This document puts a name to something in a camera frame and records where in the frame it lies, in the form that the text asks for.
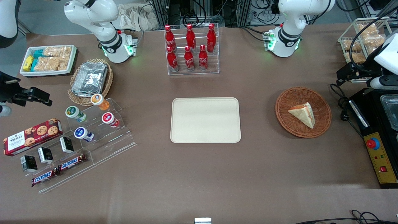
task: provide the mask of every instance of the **red button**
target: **red button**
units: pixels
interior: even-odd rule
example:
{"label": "red button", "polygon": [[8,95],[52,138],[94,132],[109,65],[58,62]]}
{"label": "red button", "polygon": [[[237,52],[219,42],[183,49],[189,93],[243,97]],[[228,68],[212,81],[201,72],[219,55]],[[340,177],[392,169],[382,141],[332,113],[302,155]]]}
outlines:
{"label": "red button", "polygon": [[380,167],[380,172],[382,173],[387,172],[387,167]]}
{"label": "red button", "polygon": [[367,140],[367,141],[366,141],[366,145],[367,145],[369,148],[371,148],[371,149],[374,149],[374,148],[377,146],[376,141],[373,140],[373,139]]}

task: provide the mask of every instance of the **brown wicker basket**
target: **brown wicker basket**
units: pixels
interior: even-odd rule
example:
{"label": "brown wicker basket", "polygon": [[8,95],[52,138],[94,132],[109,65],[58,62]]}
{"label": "brown wicker basket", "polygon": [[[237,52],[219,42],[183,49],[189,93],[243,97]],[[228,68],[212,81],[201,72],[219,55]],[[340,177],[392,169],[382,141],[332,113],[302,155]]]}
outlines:
{"label": "brown wicker basket", "polygon": [[[108,62],[102,60],[102,59],[90,59],[87,62],[93,62],[93,63],[104,63],[108,66],[108,72],[106,74],[106,79],[105,79],[105,83],[103,85],[103,90],[102,90],[102,96],[104,98],[106,98],[105,96],[108,94],[109,89],[111,88],[112,85],[112,81],[113,81],[113,72],[111,69],[111,66],[109,65]],[[81,65],[76,69],[76,71],[73,73],[72,78],[70,79],[70,87],[73,86],[73,83],[76,80],[76,76],[79,73],[79,70],[81,68]],[[75,94],[72,93],[72,89],[68,90],[68,96],[70,98],[71,101],[73,101],[74,103],[83,105],[83,106],[92,106],[93,104],[91,103],[90,97],[80,97],[80,96],[76,96]]]}
{"label": "brown wicker basket", "polygon": [[[309,128],[288,110],[296,105],[309,102],[315,117],[314,129]],[[317,92],[305,87],[293,87],[279,95],[275,113],[281,125],[290,133],[302,138],[316,138],[330,127],[332,112],[328,103]]]}

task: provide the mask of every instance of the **foil container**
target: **foil container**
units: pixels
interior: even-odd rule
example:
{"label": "foil container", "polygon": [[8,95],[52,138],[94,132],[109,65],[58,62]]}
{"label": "foil container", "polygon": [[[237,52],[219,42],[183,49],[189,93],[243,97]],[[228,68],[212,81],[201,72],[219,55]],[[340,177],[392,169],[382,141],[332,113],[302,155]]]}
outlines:
{"label": "foil container", "polygon": [[104,63],[83,63],[76,75],[72,93],[81,97],[91,97],[96,93],[101,94],[107,72],[108,66]]}

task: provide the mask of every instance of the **red cookie box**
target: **red cookie box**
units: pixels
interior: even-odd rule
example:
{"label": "red cookie box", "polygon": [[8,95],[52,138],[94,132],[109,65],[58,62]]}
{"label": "red cookie box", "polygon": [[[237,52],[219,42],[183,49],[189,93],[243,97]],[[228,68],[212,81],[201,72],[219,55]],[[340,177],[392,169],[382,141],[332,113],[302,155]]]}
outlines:
{"label": "red cookie box", "polygon": [[61,122],[56,118],[49,119],[25,131],[5,138],[3,140],[4,154],[15,156],[60,135],[62,135]]}

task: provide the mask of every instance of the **cloth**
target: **cloth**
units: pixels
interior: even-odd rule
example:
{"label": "cloth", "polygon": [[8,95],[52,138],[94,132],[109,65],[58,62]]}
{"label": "cloth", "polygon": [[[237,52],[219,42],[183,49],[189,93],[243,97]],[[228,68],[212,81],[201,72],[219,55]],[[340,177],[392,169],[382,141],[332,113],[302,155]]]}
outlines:
{"label": "cloth", "polygon": [[117,7],[119,8],[120,27],[122,29],[149,31],[159,28],[154,9],[147,2],[119,4]]}

